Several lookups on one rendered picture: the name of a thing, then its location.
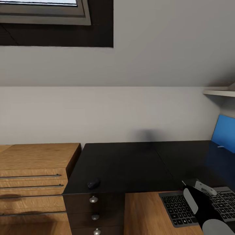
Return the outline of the notebook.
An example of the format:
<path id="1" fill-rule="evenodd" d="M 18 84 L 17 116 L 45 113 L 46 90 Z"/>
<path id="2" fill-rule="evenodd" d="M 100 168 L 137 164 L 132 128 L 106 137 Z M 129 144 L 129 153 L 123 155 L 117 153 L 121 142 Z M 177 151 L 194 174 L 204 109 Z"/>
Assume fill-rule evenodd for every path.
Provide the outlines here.
<path id="1" fill-rule="evenodd" d="M 198 179 L 187 179 L 187 180 L 183 180 L 182 182 L 184 183 L 184 185 L 189 185 L 189 186 L 193 186 L 195 187 L 196 182 L 199 181 Z"/>

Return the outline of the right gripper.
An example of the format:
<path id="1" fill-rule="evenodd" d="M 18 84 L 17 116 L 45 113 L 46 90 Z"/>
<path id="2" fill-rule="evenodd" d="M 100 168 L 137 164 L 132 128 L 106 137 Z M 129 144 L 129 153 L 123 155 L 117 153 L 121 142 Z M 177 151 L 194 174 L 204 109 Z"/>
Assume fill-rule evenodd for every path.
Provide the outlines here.
<path id="1" fill-rule="evenodd" d="M 184 185 L 184 186 L 183 186 L 183 190 L 184 190 L 185 188 L 191 188 L 191 186 L 189 186 L 189 185 Z M 205 195 L 204 193 L 203 193 L 203 195 L 205 196 L 206 200 L 212 205 L 212 200 L 210 200 L 209 196 Z"/>

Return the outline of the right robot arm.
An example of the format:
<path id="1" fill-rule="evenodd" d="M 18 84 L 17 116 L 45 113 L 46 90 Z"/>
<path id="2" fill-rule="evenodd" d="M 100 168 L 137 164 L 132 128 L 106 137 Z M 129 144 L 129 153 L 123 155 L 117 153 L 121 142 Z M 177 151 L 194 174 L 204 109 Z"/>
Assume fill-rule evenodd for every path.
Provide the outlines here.
<path id="1" fill-rule="evenodd" d="M 217 195 L 213 188 L 199 181 L 196 182 L 195 187 L 184 185 L 183 195 L 204 235 L 235 235 L 219 212 L 212 207 L 212 200 L 201 189 L 214 196 Z"/>

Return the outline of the mouse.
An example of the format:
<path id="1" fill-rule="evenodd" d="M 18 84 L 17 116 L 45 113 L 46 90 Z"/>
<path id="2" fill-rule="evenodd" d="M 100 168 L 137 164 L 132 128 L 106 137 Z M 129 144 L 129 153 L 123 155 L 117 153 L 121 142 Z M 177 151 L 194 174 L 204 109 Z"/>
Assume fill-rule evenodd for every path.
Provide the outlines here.
<path id="1" fill-rule="evenodd" d="M 99 185 L 99 183 L 100 183 L 99 178 L 92 179 L 90 182 L 88 182 L 88 187 L 93 188 L 93 187 Z"/>

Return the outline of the keyboard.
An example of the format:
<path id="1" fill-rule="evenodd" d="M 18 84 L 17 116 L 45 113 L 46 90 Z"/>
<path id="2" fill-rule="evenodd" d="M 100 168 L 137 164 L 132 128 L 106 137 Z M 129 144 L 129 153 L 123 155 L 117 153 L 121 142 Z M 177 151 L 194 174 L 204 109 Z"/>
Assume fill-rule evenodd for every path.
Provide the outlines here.
<path id="1" fill-rule="evenodd" d="M 226 187 L 213 188 L 214 196 L 201 191 L 212 200 L 212 207 L 219 212 L 225 222 L 235 221 L 235 193 Z M 184 198 L 183 191 L 159 193 L 168 216 L 175 228 L 198 226 L 199 223 Z"/>

